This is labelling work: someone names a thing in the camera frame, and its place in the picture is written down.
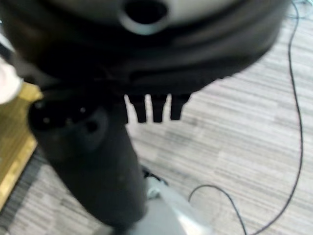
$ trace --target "white object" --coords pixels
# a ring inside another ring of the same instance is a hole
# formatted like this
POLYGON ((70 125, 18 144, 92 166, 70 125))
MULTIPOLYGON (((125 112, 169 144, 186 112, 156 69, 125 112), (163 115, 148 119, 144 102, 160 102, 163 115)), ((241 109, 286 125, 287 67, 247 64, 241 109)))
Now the white object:
POLYGON ((21 87, 22 79, 16 75, 14 67, 0 58, 0 104, 13 100, 21 87))

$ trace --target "striped carpet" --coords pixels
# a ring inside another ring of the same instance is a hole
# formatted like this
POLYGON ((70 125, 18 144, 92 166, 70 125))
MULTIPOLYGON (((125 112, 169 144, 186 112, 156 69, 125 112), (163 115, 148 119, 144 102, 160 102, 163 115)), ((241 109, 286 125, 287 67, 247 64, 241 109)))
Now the striped carpet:
MULTIPOLYGON (((221 186, 234 198, 249 234, 280 211, 299 164, 287 59, 293 27, 294 20, 285 20, 277 43, 258 63, 194 94, 181 122, 168 120, 167 106, 162 125, 139 125, 128 106, 128 130, 143 164, 185 197, 199 184, 221 186)), ((292 56, 304 122, 303 174, 291 206, 263 235, 313 231, 312 41, 313 21, 301 20, 292 56)), ((192 204, 216 234, 243 234, 230 202, 219 192, 202 189, 192 204)), ((0 225, 11 235, 91 235, 100 227, 37 153, 2 210, 0 225)))

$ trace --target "circular hole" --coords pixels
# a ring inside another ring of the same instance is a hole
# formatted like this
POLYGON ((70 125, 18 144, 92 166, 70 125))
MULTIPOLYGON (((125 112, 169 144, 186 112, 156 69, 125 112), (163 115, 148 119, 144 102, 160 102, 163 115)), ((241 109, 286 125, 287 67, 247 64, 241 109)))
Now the circular hole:
POLYGON ((87 128, 87 131, 88 131, 89 133, 93 133, 93 132, 95 132, 95 131, 98 129, 98 125, 97 125, 97 123, 94 122, 94 121, 88 121, 88 122, 86 123, 86 128, 87 128))
POLYGON ((125 13, 139 24, 154 24, 168 13, 167 7, 154 0, 134 0, 126 3, 125 13))

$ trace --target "black wire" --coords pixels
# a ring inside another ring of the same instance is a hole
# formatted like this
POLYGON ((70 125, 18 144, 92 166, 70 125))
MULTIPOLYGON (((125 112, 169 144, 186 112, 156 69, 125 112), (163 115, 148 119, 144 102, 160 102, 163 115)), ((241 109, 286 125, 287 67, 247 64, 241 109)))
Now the black wire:
MULTIPOLYGON (((300 111, 300 106, 299 106, 299 101, 298 101, 298 95, 297 95, 297 91, 296 91, 296 86, 295 86, 295 81, 294 81, 294 74, 293 74, 293 68, 292 68, 292 59, 291 59, 291 48, 292 48, 292 43, 293 43, 293 39, 294 39, 294 36, 295 36, 295 33, 298 29, 298 25, 299 25, 299 11, 298 11, 298 8, 297 6, 295 5, 294 2, 292 2, 292 5, 293 7, 295 8, 295 11, 296 11, 296 23, 295 23, 295 27, 294 27, 294 30, 292 32, 292 35, 291 35, 291 38, 290 38, 290 41, 289 41, 289 44, 288 44, 288 59, 289 59, 289 70, 290 70, 290 77, 291 77, 291 83, 292 83, 292 89, 293 89, 293 95, 294 95, 294 100, 295 100, 295 104, 296 104, 296 109, 297 109, 297 114, 298 114, 298 121, 299 121, 299 131, 300 131, 300 159, 299 159, 299 168, 298 168, 298 173, 297 173, 297 176, 296 176, 296 179, 295 179, 295 183, 293 185, 293 188, 291 190, 291 193, 289 194, 289 197, 284 205, 284 207, 281 209, 281 211, 267 224, 265 225, 263 228, 261 228, 260 230, 252 233, 251 235, 257 235, 257 234, 260 234, 261 232, 265 231, 266 229, 268 229, 271 225, 273 225, 282 215, 283 213, 286 211, 286 209, 288 208, 288 206, 290 205, 290 202, 291 200, 293 199, 293 196, 294 196, 294 193, 296 191, 296 188, 298 186, 298 182, 299 182, 299 179, 300 179, 300 175, 301 175, 301 171, 302 171, 302 165, 303 165, 303 126, 302 126, 302 116, 301 116, 301 111, 300 111)), ((209 188, 215 188, 219 191, 221 191, 222 193, 224 193, 230 200, 236 214, 237 214, 237 217, 241 223, 241 226, 244 230, 244 233, 245 235, 247 235, 247 232, 246 232, 246 227, 245 227, 245 224, 239 214, 239 211, 238 209, 236 208, 232 198, 230 197, 230 195, 225 192, 223 189, 221 189, 220 187, 217 187, 217 186, 214 186, 214 185, 201 185, 199 187, 197 187, 196 189, 194 189, 190 196, 189 196, 189 199, 188 201, 191 200, 191 197, 192 195, 197 191, 199 190, 200 188, 205 188, 205 187, 209 187, 209 188)))
POLYGON ((220 188, 220 187, 218 187, 218 186, 215 186, 215 185, 200 185, 200 186, 196 187, 196 188, 191 192, 191 194, 189 195, 189 198, 188 198, 188 202, 190 202, 190 200, 191 200, 193 194, 194 194, 196 191, 198 191, 199 189, 201 189, 201 188, 215 188, 215 189, 217 189, 218 191, 220 191, 220 192, 222 192, 223 194, 225 194, 225 195, 229 198, 229 200, 230 200, 230 202, 231 202, 233 208, 235 209, 235 212, 236 212, 237 217, 238 217, 238 219, 239 219, 239 222, 240 222, 240 224, 241 224, 241 226, 242 226, 242 228, 243 228, 243 230, 244 230, 245 235, 248 235, 248 233, 246 232, 246 227, 245 227, 245 224, 244 224, 244 222, 243 222, 243 219, 241 218, 240 213, 239 213, 239 211, 238 211, 238 209, 237 209, 237 207, 236 207, 236 205, 235 205, 233 199, 232 199, 231 196, 230 196, 226 191, 224 191, 222 188, 220 188))

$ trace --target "black cylindrical column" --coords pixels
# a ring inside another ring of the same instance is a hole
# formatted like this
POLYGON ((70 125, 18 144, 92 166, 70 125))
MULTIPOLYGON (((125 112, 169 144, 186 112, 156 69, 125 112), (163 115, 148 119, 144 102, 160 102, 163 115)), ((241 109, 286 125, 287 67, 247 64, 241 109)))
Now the black cylindrical column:
POLYGON ((97 219, 125 228, 145 214, 143 174, 121 106, 70 100, 34 103, 29 125, 40 149, 97 219))

